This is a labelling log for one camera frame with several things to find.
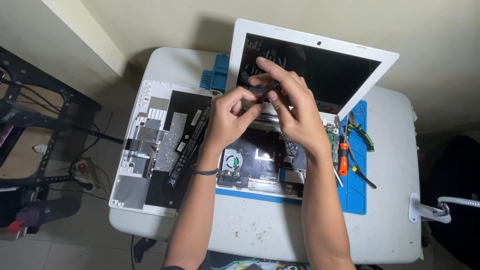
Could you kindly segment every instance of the white plastic frame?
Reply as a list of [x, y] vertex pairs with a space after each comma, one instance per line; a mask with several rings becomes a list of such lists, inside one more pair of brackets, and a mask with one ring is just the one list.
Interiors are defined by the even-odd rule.
[[[393, 65], [393, 63], [395, 63], [395, 61], [399, 57], [399, 54], [394, 52], [374, 49], [363, 45], [290, 30], [283, 27], [266, 25], [258, 22], [248, 21], [245, 19], [237, 19], [235, 21], [235, 29], [233, 31], [232, 49], [230, 53], [230, 64], [228, 65], [226, 89], [233, 89], [237, 85], [240, 61], [247, 33], [276, 38], [284, 41], [294, 42], [297, 44], [327, 49], [331, 51], [380, 61], [381, 64], [377, 67], [377, 69], [370, 75], [370, 77], [365, 81], [365, 83], [352, 96], [350, 101], [347, 102], [342, 108], [342, 110], [338, 113], [340, 119], [343, 119], [353, 109], [353, 107], [370, 90], [370, 88], [375, 85], [375, 83], [383, 76], [383, 74], [385, 74], [385, 72]], [[265, 112], [275, 113], [272, 104], [267, 103], [267, 108], [265, 109]], [[320, 116], [322, 119], [328, 121], [334, 121], [335, 119], [335, 115], [330, 113], [320, 112]]]

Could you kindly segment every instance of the wall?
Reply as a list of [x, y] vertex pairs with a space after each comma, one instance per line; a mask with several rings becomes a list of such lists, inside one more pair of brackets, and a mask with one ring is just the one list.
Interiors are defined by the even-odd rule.
[[135, 91], [119, 74], [125, 60], [114, 71], [41, 0], [2, 0], [0, 37], [0, 46], [46, 73], [111, 110], [130, 113], [125, 108], [133, 106]]
[[161, 46], [229, 53], [245, 18], [400, 53], [378, 85], [410, 98], [419, 133], [480, 116], [480, 1], [81, 1], [139, 69]]

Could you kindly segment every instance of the bracelet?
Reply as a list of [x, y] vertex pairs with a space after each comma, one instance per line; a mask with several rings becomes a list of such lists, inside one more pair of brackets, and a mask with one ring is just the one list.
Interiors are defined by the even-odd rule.
[[192, 169], [193, 171], [193, 174], [201, 174], [201, 175], [214, 175], [214, 174], [217, 174], [220, 172], [220, 169], [219, 168], [216, 168], [215, 170], [213, 171], [208, 171], [208, 172], [199, 172], [195, 169], [195, 165], [192, 165], [190, 168]]

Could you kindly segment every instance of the screwdriver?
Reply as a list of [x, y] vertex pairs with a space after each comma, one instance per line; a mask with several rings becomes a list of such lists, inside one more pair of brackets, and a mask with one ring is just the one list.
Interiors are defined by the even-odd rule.
[[347, 143], [347, 123], [345, 125], [345, 132], [343, 133], [344, 141], [340, 144], [340, 149], [338, 150], [338, 156], [340, 159], [340, 165], [338, 167], [338, 174], [340, 176], [346, 176], [348, 173], [348, 143]]

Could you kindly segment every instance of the right hand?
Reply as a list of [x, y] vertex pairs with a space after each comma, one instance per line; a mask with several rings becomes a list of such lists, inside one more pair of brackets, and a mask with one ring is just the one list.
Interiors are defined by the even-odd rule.
[[301, 144], [307, 154], [331, 153], [330, 140], [320, 119], [313, 93], [305, 79], [295, 72], [287, 72], [277, 64], [263, 57], [257, 58], [257, 65], [267, 73], [251, 76], [248, 82], [266, 87], [272, 79], [277, 80], [293, 106], [290, 110], [286, 98], [278, 90], [268, 93], [268, 98], [278, 114], [280, 130], [291, 140]]

